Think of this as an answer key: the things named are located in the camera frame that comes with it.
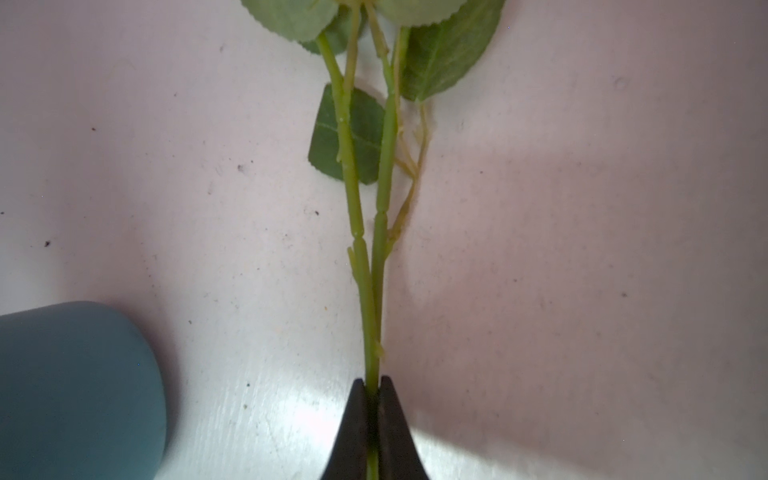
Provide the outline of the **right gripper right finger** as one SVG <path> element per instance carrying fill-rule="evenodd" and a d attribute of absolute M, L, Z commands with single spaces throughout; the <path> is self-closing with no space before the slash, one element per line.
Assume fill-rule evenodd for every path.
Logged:
<path fill-rule="evenodd" d="M 382 376 L 377 402 L 379 478 L 429 480 L 394 383 Z"/>

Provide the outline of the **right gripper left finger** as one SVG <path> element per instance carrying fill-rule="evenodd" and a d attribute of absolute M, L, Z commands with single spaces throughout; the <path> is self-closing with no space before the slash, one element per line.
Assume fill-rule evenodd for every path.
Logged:
<path fill-rule="evenodd" d="M 362 379 L 352 382 L 336 438 L 321 480 L 367 478 L 368 396 Z"/>

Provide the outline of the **teal ceramic cylinder vase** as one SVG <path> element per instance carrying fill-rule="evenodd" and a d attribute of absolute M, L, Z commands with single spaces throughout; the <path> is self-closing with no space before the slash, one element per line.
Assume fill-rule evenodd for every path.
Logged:
<path fill-rule="evenodd" d="M 2 478 L 152 479 L 166 434 L 161 370 L 128 317 L 88 301 L 2 316 Z"/>

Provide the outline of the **small white pink rose spray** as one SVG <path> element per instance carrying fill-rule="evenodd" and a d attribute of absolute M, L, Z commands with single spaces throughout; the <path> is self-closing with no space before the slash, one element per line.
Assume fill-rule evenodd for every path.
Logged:
<path fill-rule="evenodd" d="M 352 236 L 348 259 L 358 290 L 368 396 L 367 478 L 379 478 L 377 402 L 383 375 L 387 260 L 411 210 L 391 208 L 401 170 L 419 185 L 431 132 L 427 103 L 480 60 L 501 21 L 501 1 L 248 1 L 267 31 L 302 46 L 329 75 L 309 163 L 344 186 Z"/>

